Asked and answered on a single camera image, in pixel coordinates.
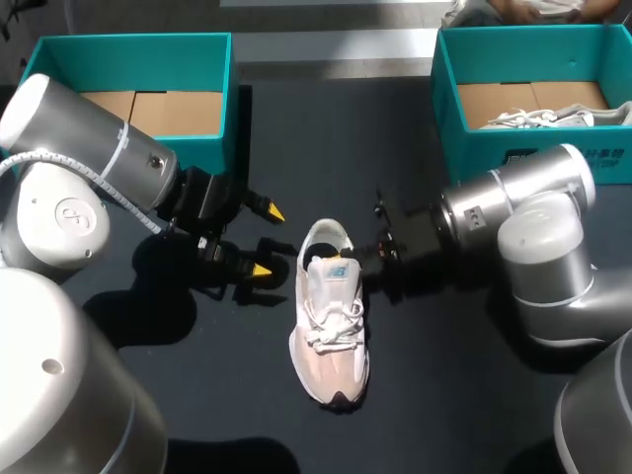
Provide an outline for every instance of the shoe sole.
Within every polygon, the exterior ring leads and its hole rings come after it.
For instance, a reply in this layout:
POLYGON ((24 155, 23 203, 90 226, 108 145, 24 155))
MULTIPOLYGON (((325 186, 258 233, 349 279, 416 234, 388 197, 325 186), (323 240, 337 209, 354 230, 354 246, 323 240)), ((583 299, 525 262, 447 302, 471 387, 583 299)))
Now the shoe sole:
MULTIPOLYGON (((291 334, 289 335, 289 342, 288 342, 288 344, 289 344, 289 356, 292 359, 292 365, 294 365, 294 371, 296 372, 296 375, 298 375, 298 380, 300 380, 301 385, 303 386, 303 388, 305 389, 305 391, 307 392, 307 394, 310 397, 312 397, 314 400, 316 400, 321 405, 329 406, 332 402, 323 402, 321 399, 319 399, 309 389, 309 387, 305 383, 305 380, 303 380, 303 376, 301 375, 300 370, 298 370, 298 366, 296 365, 296 356, 294 354, 294 340, 295 340, 295 335, 294 335, 294 331, 292 331, 291 334)), ((365 362, 364 366, 365 366, 365 370, 364 370, 364 380, 362 381, 362 389, 357 394, 357 396, 353 400, 350 401, 350 403, 352 403, 352 404, 355 403, 357 400, 359 400, 361 398, 361 396, 364 394, 364 390, 366 390, 366 380, 368 379, 368 371, 369 371, 369 368, 370 368, 370 360, 369 360, 368 352, 366 352, 366 362, 365 362)))

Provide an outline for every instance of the cable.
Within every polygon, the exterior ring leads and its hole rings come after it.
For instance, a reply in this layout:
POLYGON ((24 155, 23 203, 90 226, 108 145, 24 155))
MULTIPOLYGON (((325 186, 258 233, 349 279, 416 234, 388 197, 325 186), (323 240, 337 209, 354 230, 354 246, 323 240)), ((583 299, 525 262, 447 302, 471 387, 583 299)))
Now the cable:
POLYGON ((118 202, 121 207, 131 212, 134 217, 140 220, 140 222, 152 233, 159 234, 160 232, 162 232, 162 228, 158 224, 156 224, 149 217, 143 214, 140 209, 138 209, 138 207, 132 204, 117 190, 115 190, 110 183, 101 178, 101 176, 99 176, 93 170, 73 158, 68 158, 67 156, 58 155, 56 153, 50 153, 48 151, 27 151, 25 153, 18 153, 17 155, 10 156, 6 160, 0 162, 0 177, 14 166, 30 162, 43 162, 60 165, 65 168, 69 168, 80 175, 85 176, 103 191, 108 193, 108 195, 110 195, 116 202, 118 202))

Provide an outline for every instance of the white sneaker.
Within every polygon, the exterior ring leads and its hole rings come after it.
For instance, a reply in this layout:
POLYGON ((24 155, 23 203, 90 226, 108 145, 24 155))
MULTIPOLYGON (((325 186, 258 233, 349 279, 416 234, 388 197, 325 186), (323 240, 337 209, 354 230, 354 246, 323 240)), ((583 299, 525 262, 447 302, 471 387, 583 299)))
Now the white sneaker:
POLYGON ((489 120, 482 129, 493 128, 557 128, 569 126, 631 125, 632 101, 618 109, 590 109, 582 104, 574 104, 557 112, 543 110, 525 112, 516 109, 515 114, 500 114, 489 120))
POLYGON ((312 226, 298 255, 296 327, 289 336, 289 353, 303 387, 337 409, 357 401, 368 378, 360 266, 340 257, 352 247, 335 220, 312 226))

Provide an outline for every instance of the black surface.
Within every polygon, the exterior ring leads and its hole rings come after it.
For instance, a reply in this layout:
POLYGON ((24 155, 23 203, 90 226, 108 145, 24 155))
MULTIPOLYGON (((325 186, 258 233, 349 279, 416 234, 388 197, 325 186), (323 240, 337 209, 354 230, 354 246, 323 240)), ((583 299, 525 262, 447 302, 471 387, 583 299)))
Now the black surface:
MULTIPOLYGON (((261 237, 298 247, 325 216, 357 243, 372 239, 378 182, 409 200, 425 197, 413 188, 430 196, 444 182, 428 79, 255 84, 250 182, 287 221, 274 227, 243 210, 226 236, 243 249, 261 237)), ((109 210, 108 254, 64 286, 78 304, 137 280, 132 255, 148 232, 109 210)), ((598 189, 587 223, 598 266, 632 265, 629 215, 629 188, 598 189)), ((170 257, 152 259, 169 265, 170 257)), ((273 307, 240 305, 230 288, 216 302, 166 272, 152 273, 161 281, 133 299, 126 317, 148 331, 155 317, 162 343, 173 343, 119 351, 167 421, 170 472, 255 472, 258 460, 275 473, 559 472, 553 412, 568 375, 554 372, 566 368, 512 348, 511 331, 497 326, 512 314, 489 314, 489 289, 449 287, 396 306, 372 294, 368 392, 359 410, 335 415, 308 399, 289 358, 290 264, 285 284, 268 291, 286 298, 273 307), (169 291, 165 309, 156 302, 169 291)))

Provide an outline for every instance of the shoelace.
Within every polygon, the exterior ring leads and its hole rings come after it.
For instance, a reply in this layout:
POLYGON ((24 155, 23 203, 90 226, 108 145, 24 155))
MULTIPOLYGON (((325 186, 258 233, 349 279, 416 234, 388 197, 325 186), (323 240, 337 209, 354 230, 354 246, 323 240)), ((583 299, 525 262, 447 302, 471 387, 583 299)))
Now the shoelace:
POLYGON ((522 109, 514 109, 518 111, 515 114, 500 114, 498 118, 489 120, 491 125, 506 125, 515 128, 532 128, 538 126, 555 126, 557 116, 553 111, 533 111, 525 112, 522 109))
POLYGON ((317 354, 347 351, 363 344, 357 336, 362 329, 364 313, 364 306, 359 298, 354 300, 351 309, 345 307, 341 301, 336 301, 329 303, 316 315, 312 305, 305 301, 305 311, 314 328, 307 333, 305 340, 317 354), (328 324, 327 320, 332 313, 344 315, 344 323, 335 327, 332 327, 331 321, 328 324))

